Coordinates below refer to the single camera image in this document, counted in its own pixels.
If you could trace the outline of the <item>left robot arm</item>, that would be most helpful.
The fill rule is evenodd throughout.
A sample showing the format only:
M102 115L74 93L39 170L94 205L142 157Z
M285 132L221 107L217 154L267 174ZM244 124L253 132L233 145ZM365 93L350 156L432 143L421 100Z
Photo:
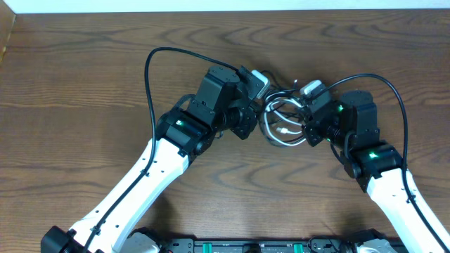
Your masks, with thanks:
M163 190L212 144L231 130L246 139L257 123L260 99L270 81L244 67L211 67L195 94L180 98L157 123L136 164L111 192L69 231L52 227L42 252L159 252L161 245L135 229Z

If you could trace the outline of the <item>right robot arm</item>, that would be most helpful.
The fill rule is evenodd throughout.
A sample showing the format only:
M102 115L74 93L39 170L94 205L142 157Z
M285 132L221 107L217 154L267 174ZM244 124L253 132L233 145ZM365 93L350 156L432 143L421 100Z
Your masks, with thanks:
M367 91L337 100L329 92L302 91L302 132L310 146L323 140L340 149L347 174L383 211L409 252L448 252L449 233L420 194L403 159L380 140L377 107Z

